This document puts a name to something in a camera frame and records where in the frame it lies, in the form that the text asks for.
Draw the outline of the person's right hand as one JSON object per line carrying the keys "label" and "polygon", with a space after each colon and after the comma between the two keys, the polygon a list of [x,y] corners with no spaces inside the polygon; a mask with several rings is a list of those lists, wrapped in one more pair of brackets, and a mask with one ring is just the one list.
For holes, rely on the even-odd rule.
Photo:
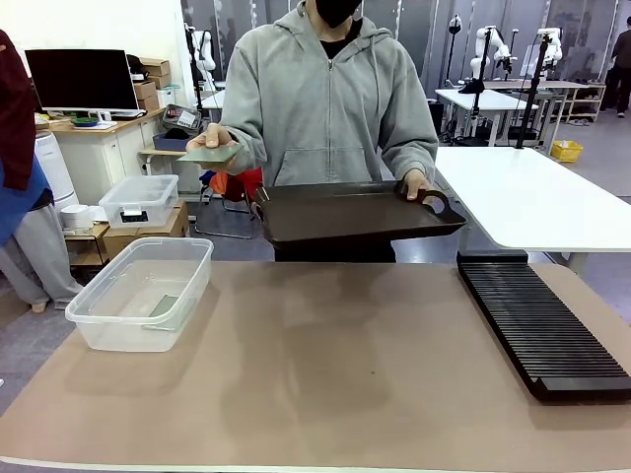
{"label": "person's right hand", "polygon": [[202,148],[235,147],[237,145],[238,142],[225,127],[218,123],[210,123],[204,132],[187,143],[186,151],[190,152]]}

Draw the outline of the person's left hand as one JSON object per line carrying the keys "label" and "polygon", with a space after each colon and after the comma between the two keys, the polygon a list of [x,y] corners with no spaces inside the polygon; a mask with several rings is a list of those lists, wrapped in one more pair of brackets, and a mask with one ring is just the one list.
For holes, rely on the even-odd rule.
{"label": "person's left hand", "polygon": [[433,183],[420,169],[411,169],[405,174],[401,182],[400,193],[407,201],[414,201],[421,191],[432,191],[433,189]]}

